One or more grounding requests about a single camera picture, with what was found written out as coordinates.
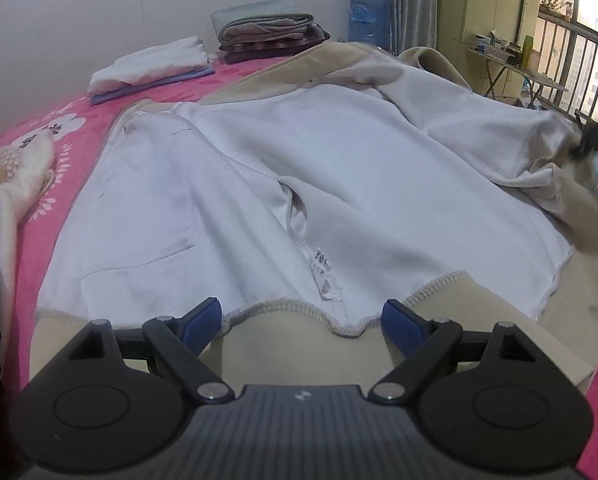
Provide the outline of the beige zip hoodie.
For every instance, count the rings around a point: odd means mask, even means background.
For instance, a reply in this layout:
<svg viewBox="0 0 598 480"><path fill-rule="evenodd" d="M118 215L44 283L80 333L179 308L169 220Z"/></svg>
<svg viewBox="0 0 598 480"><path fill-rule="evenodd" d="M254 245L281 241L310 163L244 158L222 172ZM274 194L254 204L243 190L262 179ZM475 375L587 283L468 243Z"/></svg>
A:
<svg viewBox="0 0 598 480"><path fill-rule="evenodd" d="M555 155L572 127L398 58L327 44L201 102L139 103L113 123L37 297L33 354L105 318L120 328L208 297L220 328L297 322L317 374L371 359L383 304L465 325L514 321L580 384L592 366L538 325L572 256Z"/></svg>

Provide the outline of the folding side table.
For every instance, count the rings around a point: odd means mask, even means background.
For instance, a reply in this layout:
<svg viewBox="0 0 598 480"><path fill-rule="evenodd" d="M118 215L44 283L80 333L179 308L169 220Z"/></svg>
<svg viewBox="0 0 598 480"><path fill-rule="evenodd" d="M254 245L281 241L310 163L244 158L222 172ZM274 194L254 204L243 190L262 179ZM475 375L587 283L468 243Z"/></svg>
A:
<svg viewBox="0 0 598 480"><path fill-rule="evenodd" d="M488 80L484 96L488 96L488 98L495 99L497 97L496 87L507 73L514 73L526 82L529 107L534 107L534 103L539 101L544 89L557 93L568 92L564 84L559 84L548 75L541 74L530 66L530 62L536 60L539 55L534 49L530 49L529 54L526 55L515 44L505 44L497 37L476 35L470 53L484 61Z"/></svg>

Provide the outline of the metal balcony railing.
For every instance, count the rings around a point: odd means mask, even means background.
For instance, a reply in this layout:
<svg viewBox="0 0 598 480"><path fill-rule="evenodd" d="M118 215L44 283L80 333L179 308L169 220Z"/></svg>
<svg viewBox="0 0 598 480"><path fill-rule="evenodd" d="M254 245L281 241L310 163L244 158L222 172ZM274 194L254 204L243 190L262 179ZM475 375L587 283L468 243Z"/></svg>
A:
<svg viewBox="0 0 598 480"><path fill-rule="evenodd" d="M534 49L540 53L539 72L556 83L532 86L541 104L598 122L598 32L541 11Z"/></svg>

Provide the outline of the green cabinet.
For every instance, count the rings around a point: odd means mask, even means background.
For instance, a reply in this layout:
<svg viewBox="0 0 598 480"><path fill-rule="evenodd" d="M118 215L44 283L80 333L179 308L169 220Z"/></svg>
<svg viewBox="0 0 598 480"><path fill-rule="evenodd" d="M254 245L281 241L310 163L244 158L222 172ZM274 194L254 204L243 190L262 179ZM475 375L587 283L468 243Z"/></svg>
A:
<svg viewBox="0 0 598 480"><path fill-rule="evenodd" d="M539 0L438 0L437 12L437 49L457 63L478 35L520 46L534 34Z"/></svg>

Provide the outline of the pink floral blanket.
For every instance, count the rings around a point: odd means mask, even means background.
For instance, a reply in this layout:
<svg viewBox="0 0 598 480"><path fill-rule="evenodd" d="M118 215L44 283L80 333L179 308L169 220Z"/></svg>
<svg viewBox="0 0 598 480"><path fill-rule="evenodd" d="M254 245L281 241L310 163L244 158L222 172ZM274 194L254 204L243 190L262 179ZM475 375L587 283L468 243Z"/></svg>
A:
<svg viewBox="0 0 598 480"><path fill-rule="evenodd" d="M392 56L361 44L349 46ZM456 72L438 75L409 55L392 57L470 90ZM139 101L128 108L139 103L156 102ZM569 159L579 132L563 116L557 116L572 127L572 137L554 158L562 175L564 226L572 256L551 296L563 300L564 315L581 318L598 335L598 198L584 183L584 170ZM67 217L105 148L112 125L96 142L95 162L78 174L75 186L65 186L61 192ZM54 177L36 204L57 183L55 142L54 154ZM40 263L44 281L63 225L48 242L37 237L17 238L16 281L29 260ZM425 320L448 318L463 328L462 340L453 353L456 369L435 380L409 405L369 400L369 390L403 361L383 335L380 317L377 347L386 352L386 360L373 361L371 350L361 338L355 338L348 349L354 360L351 372L335 378L317 374L317 359L311 356L297 322L267 328L269 335L278 336L290 348L288 356L273 360L248 344L252 320L227 332L220 330L203 349L200 360L234 390L235 400L222 404L196 404L173 379L158 374L153 352L142 334L142 324L149 320L132 328L116 327L105 318L88 321L14 399L9 431L26 463L22 477L578 477L577 465L593 430L590 405L578 384L528 330L502 318L487 328L452 318L449 310L459 304L474 306L475 294L461 297L451 292L441 300L447 309L441 315L418 311L402 299L390 299ZM196 306L181 315L162 315L181 318ZM562 342L560 336L549 334Z"/></svg>

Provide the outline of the folded white towel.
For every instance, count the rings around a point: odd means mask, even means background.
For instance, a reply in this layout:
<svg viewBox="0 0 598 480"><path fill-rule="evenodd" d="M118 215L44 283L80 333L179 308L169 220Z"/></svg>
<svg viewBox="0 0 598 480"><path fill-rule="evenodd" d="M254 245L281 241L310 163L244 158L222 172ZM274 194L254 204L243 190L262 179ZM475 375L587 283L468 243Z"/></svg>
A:
<svg viewBox="0 0 598 480"><path fill-rule="evenodd" d="M197 36L187 37L117 58L90 76L87 92L101 94L124 86L137 87L191 70L204 70L209 65L203 42Z"/></svg>

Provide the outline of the folded purple cloth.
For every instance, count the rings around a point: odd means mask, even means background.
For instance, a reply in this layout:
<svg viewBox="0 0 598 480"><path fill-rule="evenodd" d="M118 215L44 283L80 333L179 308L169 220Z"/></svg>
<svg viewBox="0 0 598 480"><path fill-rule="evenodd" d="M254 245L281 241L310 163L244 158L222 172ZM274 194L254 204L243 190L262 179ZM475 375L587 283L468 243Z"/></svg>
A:
<svg viewBox="0 0 598 480"><path fill-rule="evenodd" d="M193 68L185 73L179 73L169 76L159 76L150 78L144 82L128 82L123 79L113 79L100 84L88 100L90 105L96 106L110 101L124 98L124 96L133 96L152 88L167 86L168 84L177 84L178 82L198 79L213 75L215 70L212 65Z"/></svg>

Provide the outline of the blue water jug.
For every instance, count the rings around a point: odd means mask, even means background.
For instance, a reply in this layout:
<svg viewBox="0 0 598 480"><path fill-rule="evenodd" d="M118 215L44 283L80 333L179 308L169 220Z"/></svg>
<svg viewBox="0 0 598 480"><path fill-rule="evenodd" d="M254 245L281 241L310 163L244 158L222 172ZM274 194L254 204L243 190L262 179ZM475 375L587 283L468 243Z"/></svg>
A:
<svg viewBox="0 0 598 480"><path fill-rule="evenodd" d="M392 0L349 0L348 41L391 47Z"/></svg>

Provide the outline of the folded grey brown blankets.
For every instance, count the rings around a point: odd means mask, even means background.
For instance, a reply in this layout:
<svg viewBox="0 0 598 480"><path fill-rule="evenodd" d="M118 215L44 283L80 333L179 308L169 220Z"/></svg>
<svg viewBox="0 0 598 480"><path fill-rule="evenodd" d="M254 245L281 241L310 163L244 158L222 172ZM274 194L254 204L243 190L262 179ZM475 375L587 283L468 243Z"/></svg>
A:
<svg viewBox="0 0 598 480"><path fill-rule="evenodd" d="M289 0L216 10L211 23L226 64L293 56L331 39L312 14Z"/></svg>

